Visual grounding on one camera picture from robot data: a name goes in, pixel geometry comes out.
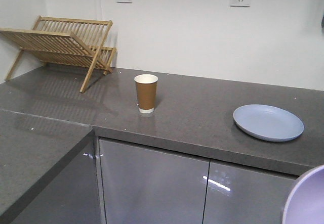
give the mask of bowl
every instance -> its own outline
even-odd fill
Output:
[[[324,223],[324,165],[296,179],[282,213],[282,224]]]

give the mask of cabinet door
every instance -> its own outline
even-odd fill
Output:
[[[12,224],[100,224],[93,143],[36,196]]]
[[[100,140],[107,223],[200,224],[209,161]]]
[[[204,224],[280,224],[294,179],[211,162]]]

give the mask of plate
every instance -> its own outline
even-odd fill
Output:
[[[233,118],[245,133],[271,142],[290,141],[304,131],[304,124],[296,115],[269,105],[249,104],[238,107]]]

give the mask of wooden dish rack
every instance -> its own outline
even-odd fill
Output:
[[[47,63],[81,66],[88,72],[80,88],[84,93],[94,69],[103,74],[112,72],[110,67],[116,48],[104,47],[112,21],[52,18],[39,16],[32,30],[0,28],[0,34],[19,46],[20,52],[5,80],[12,73],[24,51]]]

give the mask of paper cup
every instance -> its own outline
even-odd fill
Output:
[[[154,111],[157,79],[157,76],[151,74],[142,74],[134,78],[137,101],[141,113],[151,113]]]

